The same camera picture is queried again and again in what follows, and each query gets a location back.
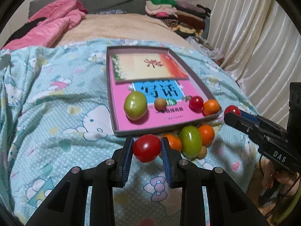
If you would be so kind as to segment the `cherry tomato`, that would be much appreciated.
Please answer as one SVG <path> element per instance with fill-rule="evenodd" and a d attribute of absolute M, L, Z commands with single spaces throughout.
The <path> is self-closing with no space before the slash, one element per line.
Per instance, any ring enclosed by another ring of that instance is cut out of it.
<path fill-rule="evenodd" d="M 204 106 L 204 100 L 200 96 L 194 96 L 189 100 L 189 108 L 194 112 L 201 112 Z"/>
<path fill-rule="evenodd" d="M 161 152 L 161 140 L 152 134 L 139 137 L 133 144 L 133 154 L 142 163 L 148 163 Z"/>
<path fill-rule="evenodd" d="M 239 115 L 239 116 L 241 115 L 240 109 L 235 105 L 229 105 L 225 108 L 224 115 L 226 115 L 228 113 L 234 113 L 234 114 Z"/>

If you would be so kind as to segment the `orange tangerine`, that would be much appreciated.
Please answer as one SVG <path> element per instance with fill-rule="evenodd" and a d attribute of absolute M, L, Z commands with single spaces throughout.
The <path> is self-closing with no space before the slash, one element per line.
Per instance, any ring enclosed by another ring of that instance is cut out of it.
<path fill-rule="evenodd" d="M 198 131 L 201 135 L 202 144 L 204 146 L 210 146 L 215 138 L 214 129 L 210 125 L 204 124 L 198 127 Z"/>
<path fill-rule="evenodd" d="M 173 150 L 177 150 L 179 152 L 182 151 L 182 142 L 178 136 L 171 133 L 167 133 L 163 134 L 162 137 L 166 137 L 168 139 L 169 145 Z"/>
<path fill-rule="evenodd" d="M 203 115 L 209 116 L 216 114 L 220 110 L 220 105 L 217 100 L 215 99 L 209 99 L 206 101 L 203 105 Z"/>

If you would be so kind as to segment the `brown longan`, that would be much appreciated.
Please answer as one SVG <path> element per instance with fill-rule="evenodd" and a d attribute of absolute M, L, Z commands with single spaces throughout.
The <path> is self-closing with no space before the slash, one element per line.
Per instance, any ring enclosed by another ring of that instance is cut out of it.
<path fill-rule="evenodd" d="M 201 151 L 199 152 L 197 158 L 198 159 L 204 159 L 206 157 L 206 155 L 207 155 L 207 147 L 203 145 L 201 147 Z"/>
<path fill-rule="evenodd" d="M 157 98 L 155 101 L 154 101 L 154 106 L 155 106 L 155 109 L 158 110 L 158 111 L 163 111 L 166 109 L 167 107 L 167 102 L 165 99 L 163 98 Z"/>

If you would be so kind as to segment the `green mango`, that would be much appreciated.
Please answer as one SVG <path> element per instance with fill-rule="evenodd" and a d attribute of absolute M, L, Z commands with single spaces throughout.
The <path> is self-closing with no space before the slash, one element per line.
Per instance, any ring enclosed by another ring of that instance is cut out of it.
<path fill-rule="evenodd" d="M 125 99 L 123 109 L 128 119 L 136 121 L 147 112 L 146 96 L 139 91 L 132 91 Z"/>
<path fill-rule="evenodd" d="M 202 139 L 197 127 L 189 125 L 183 127 L 178 137 L 182 143 L 182 153 L 187 158 L 195 158 L 201 152 Z"/>

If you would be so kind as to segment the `cream curtain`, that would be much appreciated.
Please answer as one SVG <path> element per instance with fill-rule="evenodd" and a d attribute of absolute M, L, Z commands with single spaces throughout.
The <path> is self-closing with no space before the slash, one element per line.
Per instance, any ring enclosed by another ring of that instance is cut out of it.
<path fill-rule="evenodd" d="M 286 127 L 289 85 L 300 81 L 300 34 L 284 9 L 275 0 L 216 0 L 208 40 L 259 114 Z"/>

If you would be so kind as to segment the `white crumpled cloth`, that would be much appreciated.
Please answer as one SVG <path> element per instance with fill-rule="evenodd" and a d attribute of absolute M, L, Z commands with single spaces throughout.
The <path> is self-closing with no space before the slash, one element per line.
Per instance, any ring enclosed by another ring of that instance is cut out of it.
<path fill-rule="evenodd" d="M 186 38 L 186 41 L 189 42 L 193 48 L 199 51 L 204 56 L 210 58 L 217 65 L 221 66 L 224 61 L 224 55 L 218 48 L 214 48 L 210 44 L 208 44 L 207 40 L 202 37 L 197 36 L 189 36 Z"/>

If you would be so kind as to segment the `blue hello kitty quilt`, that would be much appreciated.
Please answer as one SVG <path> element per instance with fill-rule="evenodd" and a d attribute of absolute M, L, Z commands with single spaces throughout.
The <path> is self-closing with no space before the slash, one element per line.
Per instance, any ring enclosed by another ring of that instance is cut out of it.
<path fill-rule="evenodd" d="M 95 39 L 63 47 L 1 50 L 1 204 L 26 224 L 74 166 L 97 166 L 123 146 L 111 128 L 106 52 L 109 46 L 167 47 L 178 54 L 224 109 L 258 114 L 219 66 L 190 46 Z M 248 136 L 211 122 L 215 139 L 199 167 L 222 167 L 247 191 L 259 153 Z M 123 189 L 114 189 L 116 225 L 179 225 L 181 190 L 170 190 L 162 160 L 133 158 Z"/>

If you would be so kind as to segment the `pink workbook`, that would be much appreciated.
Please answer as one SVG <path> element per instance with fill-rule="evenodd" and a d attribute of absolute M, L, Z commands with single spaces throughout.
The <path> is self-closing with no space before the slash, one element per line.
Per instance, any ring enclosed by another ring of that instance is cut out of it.
<path fill-rule="evenodd" d="M 143 94 L 147 101 L 146 113 L 138 120 L 130 120 L 124 110 L 125 99 L 132 92 Z M 193 97 L 206 102 L 212 94 L 204 84 L 193 80 L 159 80 L 110 83 L 111 112 L 117 132 L 162 129 L 199 121 L 204 118 L 202 110 L 189 107 Z"/>

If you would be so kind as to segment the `pile of folded clothes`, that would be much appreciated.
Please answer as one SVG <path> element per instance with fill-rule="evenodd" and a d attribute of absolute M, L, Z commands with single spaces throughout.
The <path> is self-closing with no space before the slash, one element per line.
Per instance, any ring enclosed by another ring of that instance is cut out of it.
<path fill-rule="evenodd" d="M 146 15 L 157 19 L 184 39 L 200 37 L 208 29 L 211 9 L 174 0 L 147 0 Z"/>

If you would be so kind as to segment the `orange cream book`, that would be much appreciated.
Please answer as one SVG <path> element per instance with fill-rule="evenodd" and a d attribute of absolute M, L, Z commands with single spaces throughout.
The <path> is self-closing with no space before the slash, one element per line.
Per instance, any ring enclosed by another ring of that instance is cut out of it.
<path fill-rule="evenodd" d="M 110 61 L 116 84 L 189 78 L 180 63 L 169 54 L 114 54 L 110 56 Z"/>

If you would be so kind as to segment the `beige bed blanket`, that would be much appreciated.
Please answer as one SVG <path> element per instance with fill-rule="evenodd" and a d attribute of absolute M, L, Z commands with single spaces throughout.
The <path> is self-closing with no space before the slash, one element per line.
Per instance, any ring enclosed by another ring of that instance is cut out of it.
<path fill-rule="evenodd" d="M 76 27 L 52 45 L 64 46 L 97 38 L 148 40 L 193 49 L 185 39 L 163 22 L 140 14 L 88 14 Z"/>

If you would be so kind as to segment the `black garment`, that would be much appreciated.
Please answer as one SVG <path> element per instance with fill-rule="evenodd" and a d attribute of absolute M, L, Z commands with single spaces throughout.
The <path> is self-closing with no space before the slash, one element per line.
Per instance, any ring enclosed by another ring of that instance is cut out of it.
<path fill-rule="evenodd" d="M 34 21 L 31 22 L 27 22 L 26 24 L 24 24 L 21 28 L 19 28 L 17 31 L 15 31 L 9 38 L 8 40 L 4 43 L 4 46 L 6 46 L 9 42 L 11 42 L 12 40 L 15 39 L 20 39 L 22 38 L 24 35 L 26 35 L 31 29 L 33 29 L 34 27 L 36 27 L 38 25 L 39 22 L 41 21 L 45 21 L 46 17 L 40 17 L 35 19 Z"/>

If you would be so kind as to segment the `pink quilt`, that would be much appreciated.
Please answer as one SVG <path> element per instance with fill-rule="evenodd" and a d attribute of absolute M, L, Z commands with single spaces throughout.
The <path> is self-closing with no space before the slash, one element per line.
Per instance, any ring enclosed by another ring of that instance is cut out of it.
<path fill-rule="evenodd" d="M 24 47 L 51 47 L 67 31 L 76 27 L 88 13 L 88 10 L 78 0 L 56 0 L 32 15 L 27 22 L 40 17 L 45 21 L 38 23 L 20 39 L 9 42 L 3 49 L 18 50 Z"/>

